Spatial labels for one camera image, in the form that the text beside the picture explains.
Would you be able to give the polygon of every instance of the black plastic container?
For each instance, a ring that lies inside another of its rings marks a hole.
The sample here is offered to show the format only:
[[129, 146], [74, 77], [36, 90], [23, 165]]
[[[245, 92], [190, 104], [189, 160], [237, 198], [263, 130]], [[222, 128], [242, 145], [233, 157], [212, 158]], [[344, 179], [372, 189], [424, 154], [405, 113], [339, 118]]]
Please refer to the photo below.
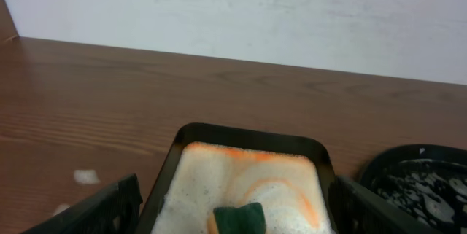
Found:
[[[441, 181], [434, 179], [432, 183], [428, 184], [427, 175], [431, 174], [440, 175]], [[426, 219], [427, 225], [443, 233], [459, 233], [461, 229], [467, 227], [467, 216], [463, 210], [465, 203], [455, 198], [459, 194], [452, 188], [449, 181], [449, 179], [456, 179], [463, 182], [467, 179], [467, 151], [432, 144], [395, 147], [376, 156], [362, 170], [360, 184], [376, 194], [379, 191], [386, 195], [396, 192], [404, 197], [408, 191], [417, 190], [413, 185], [414, 177], [411, 178], [410, 175], [415, 175], [417, 177], [415, 182], [429, 188], [433, 195], [436, 193], [436, 197], [442, 198], [443, 202], [447, 203], [455, 212], [452, 216], [452, 223], [440, 221], [426, 212], [424, 219]], [[420, 214], [416, 213], [413, 208], [419, 205], [418, 208], [421, 208], [419, 211], [423, 211], [422, 204], [425, 202], [414, 201], [410, 205], [404, 203], [400, 205], [400, 209], [417, 218], [420, 217]]]
[[307, 157], [316, 167], [331, 227], [336, 231], [328, 204], [328, 188], [335, 176], [328, 152], [318, 141], [300, 136], [284, 136], [219, 125], [191, 123], [180, 128], [175, 137], [174, 143], [167, 154], [166, 160], [139, 218], [139, 224], [136, 228], [137, 234], [151, 233], [157, 216], [163, 208], [164, 196], [169, 191], [182, 151], [193, 142]]

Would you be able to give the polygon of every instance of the soap foam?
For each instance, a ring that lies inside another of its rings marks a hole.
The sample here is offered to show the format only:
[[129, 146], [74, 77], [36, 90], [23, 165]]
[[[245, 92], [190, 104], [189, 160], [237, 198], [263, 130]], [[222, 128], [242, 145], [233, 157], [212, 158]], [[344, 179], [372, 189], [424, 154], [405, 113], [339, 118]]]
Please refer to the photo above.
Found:
[[263, 206], [267, 233], [332, 233], [316, 168], [305, 157], [202, 143], [182, 153], [152, 234], [207, 233], [219, 206]]

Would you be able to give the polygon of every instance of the black tray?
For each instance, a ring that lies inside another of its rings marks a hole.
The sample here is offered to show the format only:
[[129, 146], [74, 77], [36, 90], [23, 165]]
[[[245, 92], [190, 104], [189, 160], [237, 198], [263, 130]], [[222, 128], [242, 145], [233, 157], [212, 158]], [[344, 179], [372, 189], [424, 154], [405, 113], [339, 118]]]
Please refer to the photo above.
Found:
[[371, 191], [374, 180], [392, 165], [407, 160], [429, 159], [467, 165], [467, 152], [453, 147], [433, 144], [410, 144], [389, 149], [379, 155], [361, 170], [358, 181]]
[[[394, 173], [401, 175], [403, 171], [414, 171], [415, 173], [434, 172], [443, 173], [444, 175], [455, 173], [457, 176], [467, 175], [467, 151], [432, 144], [413, 144], [395, 147], [376, 156], [362, 170], [360, 184], [376, 194], [379, 188], [390, 192], [399, 187], [395, 187], [393, 182], [388, 183], [388, 175], [392, 176]], [[438, 222], [435, 225], [430, 224], [431, 227], [443, 233], [459, 233], [461, 228], [466, 227], [465, 222], [467, 222], [467, 217], [465, 217], [462, 211], [463, 203], [456, 201], [454, 197], [457, 193], [451, 190], [448, 184], [444, 186], [437, 182], [433, 188], [437, 190], [435, 191], [437, 195], [445, 199], [455, 210], [455, 215], [452, 224]], [[413, 211], [406, 212], [412, 214], [413, 217], [417, 216]]]
[[151, 233], [155, 220], [163, 207], [164, 196], [169, 191], [182, 151], [193, 142], [307, 157], [316, 167], [331, 227], [336, 231], [336, 226], [328, 206], [328, 187], [334, 180], [334, 171], [326, 148], [318, 141], [300, 136], [284, 136], [219, 125], [191, 123], [180, 128], [178, 131], [144, 206], [135, 233]]

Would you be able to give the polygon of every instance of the brown wood grain surface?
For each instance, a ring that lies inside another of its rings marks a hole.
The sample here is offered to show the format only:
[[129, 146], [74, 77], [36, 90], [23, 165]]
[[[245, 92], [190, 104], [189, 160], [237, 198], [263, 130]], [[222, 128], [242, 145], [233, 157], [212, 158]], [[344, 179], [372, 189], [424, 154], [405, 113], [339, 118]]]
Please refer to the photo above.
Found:
[[127, 173], [146, 200], [189, 122], [310, 137], [352, 176], [401, 144], [466, 149], [467, 87], [22, 38], [0, 49], [0, 233]]

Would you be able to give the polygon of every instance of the green sponge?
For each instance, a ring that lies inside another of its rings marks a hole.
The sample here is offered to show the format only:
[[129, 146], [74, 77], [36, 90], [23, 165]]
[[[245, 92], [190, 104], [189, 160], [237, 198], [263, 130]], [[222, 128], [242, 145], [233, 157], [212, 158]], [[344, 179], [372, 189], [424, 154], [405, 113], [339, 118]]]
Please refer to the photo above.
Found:
[[208, 219], [209, 234], [264, 234], [263, 207], [250, 203], [240, 208], [215, 208]]

